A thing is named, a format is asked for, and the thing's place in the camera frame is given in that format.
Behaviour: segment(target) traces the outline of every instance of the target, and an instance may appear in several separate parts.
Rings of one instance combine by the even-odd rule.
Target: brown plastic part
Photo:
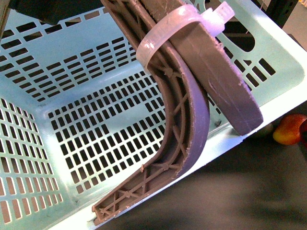
[[[140,0],[158,22],[183,5],[182,0]],[[245,135],[262,122],[257,103],[242,80],[241,72],[201,23],[191,23],[169,41],[181,55],[194,77],[212,97],[234,129]]]
[[[163,18],[163,15],[184,4],[180,0],[170,0],[163,10],[163,3],[166,3],[164,0],[101,2],[134,49],[137,49],[147,32]],[[194,165],[203,150],[209,130],[209,106],[204,88],[212,92],[211,97],[218,105],[224,106],[226,110],[229,108],[229,117],[234,120],[240,134],[246,134],[262,123],[258,106],[246,91],[244,82],[237,76],[236,69],[225,60],[226,54],[217,41],[196,23],[187,26],[185,32],[188,33],[186,37],[199,33],[197,36],[201,38],[201,34],[204,33],[206,46],[203,41],[199,43],[197,39],[194,41],[186,38],[180,31],[174,35],[174,39],[170,39],[173,44],[166,42],[148,65],[148,70],[156,80],[165,103],[166,128],[161,147],[152,159],[92,207],[92,211],[97,215],[95,225],[140,202],[183,175]],[[179,44],[180,39],[191,48],[190,51]],[[198,46],[191,44],[192,42],[202,44],[204,49],[199,50]],[[204,67],[196,68],[196,65],[185,60],[192,54],[192,62],[195,61]],[[243,121],[234,118],[237,114]],[[248,119],[254,119],[256,122],[245,119],[245,114]]]
[[[0,0],[0,41],[10,14],[9,3],[10,0]]]

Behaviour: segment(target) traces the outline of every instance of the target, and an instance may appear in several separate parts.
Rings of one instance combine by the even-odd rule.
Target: black object
[[[297,2],[298,0],[271,0],[266,14],[283,28]]]
[[[100,0],[11,0],[9,4],[9,8],[51,25],[102,6]]]

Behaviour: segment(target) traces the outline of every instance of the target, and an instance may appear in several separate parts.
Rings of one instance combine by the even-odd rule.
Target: rectangular slot
[[[39,67],[39,64],[38,63],[33,63],[33,64],[29,65],[29,66],[23,67],[23,70],[24,71],[29,71],[29,70],[34,69],[36,67]]]
[[[64,74],[64,75],[62,75],[62,76],[60,76],[60,77],[55,78],[55,80],[56,80],[56,81],[60,81],[60,80],[63,80],[63,79],[65,79],[65,78],[67,78],[67,77],[68,77],[68,74]]]
[[[20,164],[21,164],[21,168],[22,168],[22,170],[23,170],[23,173],[28,173],[27,167],[26,167],[26,165],[25,165],[24,160],[20,159],[19,161],[20,161]]]
[[[33,164],[31,161],[28,161],[28,164],[29,164],[29,168],[30,168],[30,171],[32,174],[35,174],[35,171],[34,171],[34,167],[33,167]]]
[[[12,162],[14,173],[19,173],[19,169],[18,169],[18,165],[17,165],[16,159],[11,158],[11,162]]]
[[[13,204],[13,209],[14,209],[14,213],[15,213],[15,217],[16,219],[20,219],[22,217],[21,215],[21,211],[20,211],[20,206],[19,206],[19,202],[18,200],[12,200],[12,204]]]
[[[34,177],[33,180],[34,180],[34,185],[35,185],[36,191],[41,192],[38,179],[36,177]]]
[[[17,78],[17,79],[15,79],[15,80],[13,80],[13,82],[16,83],[16,84],[18,84],[18,83],[20,83],[20,82],[22,82],[22,81],[24,81],[24,80],[26,80],[26,78],[25,78],[25,77],[21,77],[21,78]]]
[[[12,178],[7,177],[6,178],[6,182],[8,183],[8,189],[11,195],[15,195],[16,194],[16,190],[15,190],[15,185],[14,185],[14,181]]]
[[[5,56],[0,56],[0,62],[2,62],[2,61],[6,61],[7,60],[7,58],[5,57]]]
[[[121,45],[114,47],[114,50],[118,50],[118,49],[121,49],[123,47],[125,47],[125,44],[121,44]]]
[[[1,46],[3,47],[3,49],[9,49],[9,48],[12,48],[14,46],[18,46],[21,44],[21,41],[19,41],[18,39],[16,40],[13,40],[13,41],[10,41],[10,42],[7,42],[7,43],[4,43],[2,44]]]
[[[35,83],[39,83],[39,82],[41,82],[41,81],[43,81],[43,80],[46,80],[46,79],[48,79],[48,76],[47,76],[47,75],[35,79],[34,82],[35,82]]]
[[[72,71],[71,74],[73,75],[73,74],[79,73],[79,72],[81,72],[82,70],[84,70],[84,69],[83,69],[83,68],[78,68],[78,69]]]
[[[117,38],[117,39],[113,40],[113,41],[112,41],[112,44],[115,44],[115,43],[121,42],[121,41],[123,41],[123,40],[124,40],[124,37],[119,37],[119,38]]]
[[[91,68],[91,67],[93,67],[93,66],[95,66],[95,65],[98,65],[98,61],[95,61],[95,62],[93,62],[93,63],[87,65],[86,68]]]
[[[26,178],[25,178],[25,182],[26,182],[26,184],[27,184],[29,193],[33,193],[34,191],[33,191],[33,187],[32,187],[32,183],[31,183],[30,178],[29,178],[29,177],[26,177]]]
[[[31,197],[31,203],[32,203],[32,207],[34,209],[34,212],[38,212],[38,205],[37,205],[37,200],[35,197]]]
[[[77,174],[77,172],[76,171],[72,171],[71,172],[71,177],[72,177],[72,179],[73,179],[73,182],[76,184],[76,183],[78,183],[80,180],[79,180],[79,177],[78,177],[78,174]]]
[[[114,63],[115,63],[114,61],[108,62],[108,63],[104,64],[103,67],[106,68],[110,65],[113,65]]]
[[[260,78],[261,81],[265,81],[267,79],[266,76],[256,66],[252,70]]]
[[[1,157],[1,162],[2,162],[2,166],[3,166],[3,170],[5,173],[9,173],[10,172],[10,168],[9,168],[9,164],[6,160],[5,157]]]
[[[234,55],[230,52],[230,50],[227,47],[224,47],[224,51],[230,59],[234,57]]]
[[[52,181],[53,181],[53,185],[54,185],[55,189],[59,190],[59,186],[58,186],[58,183],[57,183],[56,179],[52,178]]]
[[[45,209],[46,208],[46,204],[45,204],[44,197],[42,195],[39,196],[39,202],[40,202],[41,208]]]
[[[23,201],[23,206],[24,206],[24,212],[26,215],[30,215],[31,214],[31,210],[30,210],[30,207],[29,207],[29,201],[27,198],[23,198],[22,199]]]
[[[24,88],[27,88],[27,87],[29,87],[29,86],[31,86],[31,85],[32,85],[31,83],[27,82],[27,83],[25,83],[25,84],[20,85],[19,87],[22,88],[22,89],[24,89]]]
[[[14,57],[16,57],[16,56],[25,54],[25,53],[27,53],[27,52],[28,52],[28,50],[27,50],[26,48],[21,48],[21,49],[19,49],[19,50],[10,52],[9,54],[10,54],[10,56],[11,56],[12,58],[14,58]]]
[[[89,181],[84,182],[84,187],[86,190],[90,189],[91,188],[90,182]]]
[[[40,182],[42,183],[42,186],[43,186],[43,190],[45,192],[47,192],[47,186],[46,186],[46,182],[45,182],[45,179],[43,177],[40,178]]]
[[[81,168],[78,169],[78,171],[79,171],[79,174],[80,174],[81,178],[84,180],[87,177],[87,175],[86,175],[86,173],[84,171],[84,168],[81,167]]]
[[[102,44],[102,45],[97,46],[96,49],[97,49],[97,50],[100,50],[100,49],[106,48],[106,47],[108,47],[108,46],[109,46],[109,43],[104,43],[104,44]]]
[[[4,190],[2,178],[0,178],[0,196],[5,196],[5,190]]]
[[[1,128],[2,128],[2,132],[3,132],[4,136],[8,137],[9,133],[8,133],[8,130],[5,126],[5,124],[1,124]]]
[[[117,52],[116,54],[115,54],[115,56],[117,57],[117,56],[119,56],[119,55],[122,55],[122,54],[125,54],[127,51],[124,49],[124,50],[122,50],[122,51],[120,51],[120,52]]]
[[[74,61],[76,60],[78,57],[75,55],[75,56],[72,56],[72,57],[69,57],[67,59],[64,60],[65,63],[68,63],[68,62],[71,62],[71,61]]]
[[[84,18],[85,18],[86,20],[89,20],[89,19],[91,19],[91,18],[95,18],[95,17],[98,17],[98,16],[100,16],[99,11],[94,11],[94,12],[92,12],[92,13],[86,14],[86,15],[84,16]]]
[[[79,194],[81,194],[81,193],[83,193],[83,188],[82,188],[82,185],[78,185],[77,187],[77,192],[79,193]]]
[[[51,73],[52,76],[58,75],[59,73],[65,72],[65,69],[59,69]]]
[[[96,56],[93,55],[93,56],[90,56],[90,57],[88,57],[88,58],[85,58],[83,61],[86,63],[86,62],[89,62],[89,61],[91,61],[91,60],[94,60],[95,58],[96,58]]]
[[[10,37],[10,36],[13,36],[13,35],[15,35],[15,34],[12,30],[5,30],[3,32],[2,38],[4,39],[4,38],[7,38],[7,37]]]
[[[45,164],[43,162],[41,162],[41,165],[42,165],[42,168],[43,168],[43,171],[44,171],[44,174],[48,175],[47,173],[47,169],[45,167]]]
[[[0,140],[0,152],[4,152],[4,148],[3,148],[3,144],[1,142],[1,140]]]
[[[260,59],[259,64],[262,65],[262,67],[272,76],[274,73],[276,73],[276,71],[273,69],[272,66],[270,66],[266,60],[264,60],[263,58]]]
[[[125,55],[125,56],[122,56],[122,57],[118,58],[117,61],[120,62],[120,61],[125,60],[127,58],[128,58],[128,56]]]
[[[28,62],[28,61],[32,61],[32,60],[34,60],[34,57],[32,57],[32,56],[27,56],[27,57],[24,57],[24,58],[22,58],[22,59],[19,59],[19,60],[16,61],[16,62],[17,62],[18,65],[21,65],[21,64],[24,64],[24,63],[26,63],[26,62]]]
[[[46,196],[48,206],[52,206],[50,195]]]
[[[77,76],[75,76],[74,78],[75,78],[75,80],[78,80],[78,79],[80,79],[80,78],[82,78],[82,77],[84,77],[84,76],[86,76],[86,73],[82,73],[82,74],[80,74],[80,75],[77,75]]]
[[[125,62],[120,63],[118,66],[121,67],[121,66],[127,65],[128,63],[129,63],[128,61],[125,61]]]
[[[5,76],[6,76],[7,78],[11,78],[11,77],[14,77],[14,76],[16,76],[16,75],[18,75],[18,74],[20,74],[20,72],[19,72],[18,70],[15,70],[15,71],[13,71],[13,72],[10,72],[10,73],[5,74]]]
[[[0,72],[3,72],[3,71],[8,70],[8,69],[11,69],[13,67],[14,67],[14,65],[11,64],[11,63],[6,64],[6,65],[0,67]]]
[[[100,53],[99,53],[99,56],[101,57],[101,56],[104,56],[104,55],[106,55],[106,54],[108,54],[108,53],[111,53],[111,50],[110,50],[110,49],[107,49],[107,50],[105,50],[105,51],[103,51],[103,52],[100,52]]]
[[[41,171],[40,166],[39,166],[39,164],[38,164],[37,161],[35,161],[35,166],[36,166],[37,172],[38,172],[39,174],[42,174],[42,171]]]
[[[25,194],[25,190],[24,190],[24,184],[23,184],[23,181],[20,177],[17,177],[16,178],[16,181],[17,181],[17,185],[18,185],[18,188],[19,188],[19,192],[21,194]]]
[[[77,84],[80,85],[80,84],[82,84],[82,83],[84,83],[84,82],[86,82],[86,81],[88,81],[88,78],[83,79],[83,80],[81,80],[81,81],[78,81]]]
[[[58,198],[59,198],[60,202],[63,202],[63,197],[62,197],[62,195],[60,193],[58,194]]]
[[[71,20],[65,22],[65,25],[66,25],[67,27],[69,27],[69,26],[78,24],[78,23],[80,23],[80,22],[81,22],[81,18],[78,17],[78,18],[74,18],[74,19],[71,19]]]
[[[37,71],[34,71],[33,73],[29,73],[29,77],[32,78],[32,77],[35,77],[35,76],[37,76],[37,75],[39,75],[41,73],[44,73],[44,71],[42,69],[39,69]]]
[[[59,31],[62,29],[62,26],[60,24],[57,24],[55,26],[52,26],[50,28],[47,28],[45,29],[46,33],[47,34],[50,34],[50,33],[53,33],[53,32],[56,32],[56,31]]]
[[[101,59],[101,62],[108,61],[108,60],[110,60],[112,58],[113,58],[112,55],[104,57],[103,59]]]
[[[85,167],[86,167],[86,170],[87,170],[87,172],[90,176],[94,174],[94,171],[93,171],[90,163],[86,164]]]
[[[246,77],[255,87],[259,86],[259,83],[249,73],[246,75]]]
[[[52,199],[53,199],[54,204],[58,203],[58,200],[55,194],[52,194]]]
[[[10,214],[8,202],[0,201],[0,206],[2,210],[2,216],[3,216],[4,223],[6,224],[6,223],[11,222],[11,214]]]
[[[76,66],[79,66],[79,65],[81,65],[80,62],[75,62],[75,63],[73,63],[73,64],[67,66],[67,68],[68,68],[68,69],[72,69],[72,68],[74,68],[74,67],[76,67]]]
[[[235,60],[235,65],[239,68],[239,70],[243,73],[245,71],[245,68],[243,67],[243,65],[238,61]]]
[[[89,50],[86,50],[86,51],[82,52],[80,55],[81,55],[81,57],[83,57],[83,56],[91,54],[93,52],[94,52],[93,49],[89,49]]]
[[[34,39],[37,39],[39,37],[42,37],[42,33],[41,32],[36,32],[36,33],[33,33],[33,34],[30,34],[30,35],[27,35],[27,36],[24,36],[24,39],[26,42],[29,42],[29,41],[32,41]]]
[[[24,24],[24,25],[20,25],[20,26],[17,26],[16,29],[18,30],[18,32],[22,33],[24,31],[27,31],[27,30],[31,30],[31,29],[34,29],[36,28],[36,25],[34,22],[31,22],[31,23],[27,23],[27,24]]]

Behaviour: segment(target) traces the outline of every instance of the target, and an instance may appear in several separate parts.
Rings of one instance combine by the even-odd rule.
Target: red apple
[[[303,114],[290,114],[284,116],[273,133],[273,138],[283,145],[294,145],[301,140],[300,126],[307,120]]]

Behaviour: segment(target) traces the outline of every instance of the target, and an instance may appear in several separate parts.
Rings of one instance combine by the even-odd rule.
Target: plastic basket
[[[307,54],[250,1],[227,2],[256,43],[244,52],[219,39],[265,125],[307,99]],[[56,26],[11,11],[0,45],[1,228],[94,229],[93,203],[159,149],[156,83],[104,8]],[[205,149],[183,177],[245,138],[210,106]]]

